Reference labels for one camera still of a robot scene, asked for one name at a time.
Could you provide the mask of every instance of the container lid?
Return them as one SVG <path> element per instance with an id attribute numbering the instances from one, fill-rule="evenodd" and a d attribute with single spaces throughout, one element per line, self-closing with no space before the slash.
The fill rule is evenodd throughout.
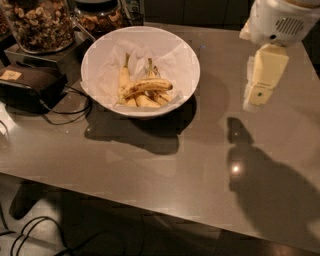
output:
<path id="1" fill-rule="evenodd" d="M 118 6 L 118 0 L 75 0 L 76 6 L 84 11 L 99 12 Z"/>

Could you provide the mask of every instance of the floor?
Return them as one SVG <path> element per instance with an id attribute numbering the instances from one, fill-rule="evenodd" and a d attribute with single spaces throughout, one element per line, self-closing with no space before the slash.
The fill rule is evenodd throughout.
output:
<path id="1" fill-rule="evenodd" d="M 0 256 L 315 256 L 0 174 Z"/>

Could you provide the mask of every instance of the tabletop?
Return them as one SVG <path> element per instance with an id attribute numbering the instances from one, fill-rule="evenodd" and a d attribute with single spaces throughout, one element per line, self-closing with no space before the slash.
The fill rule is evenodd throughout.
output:
<path id="1" fill-rule="evenodd" d="M 152 120 L 34 115 L 0 105 L 0 172 L 320 252 L 320 82 L 302 45 L 270 102 L 242 109 L 257 46 L 238 31 L 146 24 L 198 56 L 195 94 Z M 80 87 L 78 81 L 74 87 Z M 69 93 L 56 110 L 85 104 Z"/>

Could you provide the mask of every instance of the black device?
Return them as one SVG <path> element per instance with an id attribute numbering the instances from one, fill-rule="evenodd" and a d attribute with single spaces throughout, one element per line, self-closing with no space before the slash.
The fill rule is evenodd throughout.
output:
<path id="1" fill-rule="evenodd" d="M 65 74 L 49 67 L 11 64 L 0 70 L 0 101 L 15 109 L 45 114 L 65 95 Z"/>

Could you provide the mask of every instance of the dried food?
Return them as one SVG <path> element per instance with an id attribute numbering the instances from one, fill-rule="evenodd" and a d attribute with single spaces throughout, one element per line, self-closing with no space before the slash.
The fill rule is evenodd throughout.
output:
<path id="1" fill-rule="evenodd" d="M 1 0 L 1 4 L 24 51 L 56 52 L 74 41 L 68 7 L 63 0 Z"/>

